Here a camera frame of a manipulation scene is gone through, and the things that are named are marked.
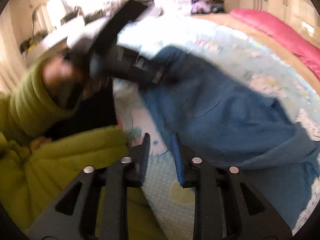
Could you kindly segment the green left sleeve forearm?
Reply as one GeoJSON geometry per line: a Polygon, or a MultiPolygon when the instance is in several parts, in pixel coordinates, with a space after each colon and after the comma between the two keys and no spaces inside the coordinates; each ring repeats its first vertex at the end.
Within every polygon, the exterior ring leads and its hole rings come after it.
{"type": "Polygon", "coordinates": [[[6,140],[25,145],[52,124],[74,114],[58,106],[42,81],[44,62],[31,67],[23,81],[9,94],[1,94],[1,133],[6,140]]]}

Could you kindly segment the left hand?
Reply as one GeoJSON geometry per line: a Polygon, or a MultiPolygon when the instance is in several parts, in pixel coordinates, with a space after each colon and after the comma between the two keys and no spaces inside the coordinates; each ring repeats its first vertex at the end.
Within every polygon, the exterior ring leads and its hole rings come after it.
{"type": "Polygon", "coordinates": [[[91,78],[88,72],[61,55],[49,59],[43,65],[41,77],[50,98],[67,110],[107,87],[109,82],[108,78],[91,78]]]}

